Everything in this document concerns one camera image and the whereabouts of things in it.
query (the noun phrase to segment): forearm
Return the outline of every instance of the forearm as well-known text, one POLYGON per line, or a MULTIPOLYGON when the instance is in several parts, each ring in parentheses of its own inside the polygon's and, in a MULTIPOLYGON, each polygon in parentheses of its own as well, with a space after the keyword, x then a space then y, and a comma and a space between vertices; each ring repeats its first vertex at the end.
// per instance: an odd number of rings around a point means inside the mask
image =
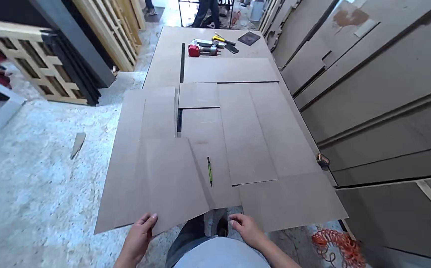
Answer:
POLYGON ((135 268, 138 261, 130 257, 128 254, 121 252, 113 268, 135 268))
POLYGON ((268 238, 261 241, 256 247, 268 260, 272 268, 301 268, 294 260, 285 254, 274 242, 268 238))

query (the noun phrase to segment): tape measure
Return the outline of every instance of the tape measure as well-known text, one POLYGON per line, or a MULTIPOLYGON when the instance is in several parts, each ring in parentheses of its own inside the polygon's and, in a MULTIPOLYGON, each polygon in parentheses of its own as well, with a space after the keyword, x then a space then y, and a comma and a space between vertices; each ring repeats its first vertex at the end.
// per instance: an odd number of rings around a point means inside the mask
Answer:
POLYGON ((322 154, 316 154, 316 162, 322 168, 327 168, 330 166, 330 160, 328 159, 328 157, 326 157, 322 154))

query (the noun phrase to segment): shoe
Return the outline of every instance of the shoe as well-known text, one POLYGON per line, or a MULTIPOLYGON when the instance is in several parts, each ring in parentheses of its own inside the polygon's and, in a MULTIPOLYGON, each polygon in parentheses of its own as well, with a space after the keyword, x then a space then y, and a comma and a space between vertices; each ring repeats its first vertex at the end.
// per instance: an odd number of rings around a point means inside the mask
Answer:
POLYGON ((219 237, 227 237, 229 235, 229 223, 227 219, 221 218, 217 224, 216 234, 219 237))
POLYGON ((154 10, 154 9, 148 9, 148 15, 149 16, 157 15, 156 10, 154 10))

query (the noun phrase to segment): concrete floor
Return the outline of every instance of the concrete floor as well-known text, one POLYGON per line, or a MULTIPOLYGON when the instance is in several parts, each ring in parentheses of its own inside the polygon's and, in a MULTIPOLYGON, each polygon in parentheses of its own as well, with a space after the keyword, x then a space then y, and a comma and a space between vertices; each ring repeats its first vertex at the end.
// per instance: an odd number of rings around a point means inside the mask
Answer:
MULTIPOLYGON (((247 29, 244 19, 236 28, 247 29)), ((0 131, 0 268, 111 267, 129 227, 93 235, 106 170, 117 129, 123 92, 143 86, 163 25, 180 26, 177 2, 170 0, 159 23, 147 23, 135 72, 120 72, 100 90, 98 107, 46 101, 12 65, 11 85, 28 101, 0 131), (75 135, 87 137, 70 160, 75 135)), ((241 207, 211 211, 206 233, 225 214, 241 207)), ((165 255, 182 226, 157 236, 139 267, 163 267, 165 255)), ((303 267, 330 267, 311 244, 322 228, 341 231, 329 222, 270 233, 270 237, 303 267)), ((233 230, 229 237, 240 239, 233 230)), ((341 257, 336 248, 336 267, 341 257)))

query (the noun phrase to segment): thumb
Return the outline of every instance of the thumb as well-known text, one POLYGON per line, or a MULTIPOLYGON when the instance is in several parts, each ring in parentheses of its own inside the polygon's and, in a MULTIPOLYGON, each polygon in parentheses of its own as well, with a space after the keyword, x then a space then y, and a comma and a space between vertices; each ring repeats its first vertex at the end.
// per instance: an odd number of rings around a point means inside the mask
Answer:
POLYGON ((240 225, 240 223, 238 223, 238 222, 236 222, 236 221, 234 221, 234 220, 231 220, 230 221, 230 225, 232 225, 232 228, 234 228, 237 232, 239 232, 239 233, 241 233, 242 232, 242 225, 240 225))
POLYGON ((154 213, 151 217, 149 217, 149 219, 145 223, 143 223, 142 225, 143 230, 147 232, 149 229, 153 228, 154 225, 156 225, 156 222, 157 222, 157 214, 154 213))

